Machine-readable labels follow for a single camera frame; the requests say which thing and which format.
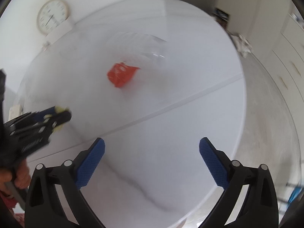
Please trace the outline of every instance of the white marble table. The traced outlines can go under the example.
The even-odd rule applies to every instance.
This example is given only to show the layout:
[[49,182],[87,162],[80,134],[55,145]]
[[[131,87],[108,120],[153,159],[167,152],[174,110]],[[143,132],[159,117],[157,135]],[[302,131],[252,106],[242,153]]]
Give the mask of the white marble table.
[[[139,70],[121,89],[106,76],[119,60],[106,47],[117,32],[167,41],[162,67]],[[60,105],[73,114],[49,146],[29,157],[32,170],[73,159],[100,136],[106,153],[82,188],[96,215],[108,228],[165,228],[215,188],[200,139],[233,158],[246,88],[232,42],[209,15],[177,0],[127,0],[83,19],[39,54],[16,102],[25,111]]]

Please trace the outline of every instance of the clock face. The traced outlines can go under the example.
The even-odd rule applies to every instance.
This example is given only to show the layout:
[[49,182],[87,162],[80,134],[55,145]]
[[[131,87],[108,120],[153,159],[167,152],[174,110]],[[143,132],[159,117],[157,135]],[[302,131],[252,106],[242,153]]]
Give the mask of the clock face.
[[44,34],[49,34],[68,18],[68,6],[62,0],[50,0],[40,9],[37,25]]

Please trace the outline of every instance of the red cloth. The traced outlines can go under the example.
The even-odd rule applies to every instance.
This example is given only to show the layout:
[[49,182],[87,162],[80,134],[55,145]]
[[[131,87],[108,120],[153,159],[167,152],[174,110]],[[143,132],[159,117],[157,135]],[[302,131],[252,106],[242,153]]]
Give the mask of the red cloth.
[[138,69],[137,67],[125,65],[123,62],[115,63],[107,73],[107,76],[115,87],[122,87],[132,79]]
[[1,192],[0,192],[0,196],[1,196],[2,200],[4,201],[4,204],[7,206],[8,209],[15,208],[16,204],[18,203],[15,200],[15,198],[9,199],[9,198],[5,197]]
[[24,213],[14,213],[13,208],[16,207],[16,204],[18,203],[15,198],[7,198],[5,197],[1,192],[0,196],[2,200],[4,201],[4,204],[6,207],[10,210],[14,218],[19,222],[19,224],[24,227]]

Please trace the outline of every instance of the finger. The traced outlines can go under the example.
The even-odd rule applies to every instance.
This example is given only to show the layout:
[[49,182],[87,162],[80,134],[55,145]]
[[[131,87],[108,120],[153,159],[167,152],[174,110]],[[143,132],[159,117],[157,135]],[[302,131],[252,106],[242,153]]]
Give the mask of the finger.
[[16,172],[16,179],[14,181],[15,186],[20,188],[29,176],[29,168],[27,167],[26,161],[23,160],[20,165],[18,166]]
[[23,179],[29,174],[29,168],[27,167],[26,160],[21,161],[16,171],[16,177]]
[[23,181],[22,184],[20,185],[20,189],[27,188],[27,187],[29,186],[30,183],[31,183],[31,177],[28,176],[27,178],[24,179],[24,181]]
[[7,195],[11,195],[10,190],[5,186],[4,183],[0,183],[0,191],[6,193]]
[[7,169],[0,169],[0,182],[6,183],[12,180],[12,173]]

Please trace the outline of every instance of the clock hand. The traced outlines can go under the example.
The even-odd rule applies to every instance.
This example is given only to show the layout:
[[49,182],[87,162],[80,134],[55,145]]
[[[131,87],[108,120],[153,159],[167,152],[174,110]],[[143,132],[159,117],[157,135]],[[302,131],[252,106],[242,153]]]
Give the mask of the clock hand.
[[55,17],[53,17],[53,21],[54,21],[57,25],[60,24],[60,23],[55,19]]
[[[51,18],[53,17],[53,15],[51,16]],[[51,18],[48,20],[48,22],[51,20]],[[45,26],[47,26],[48,22],[45,24]]]

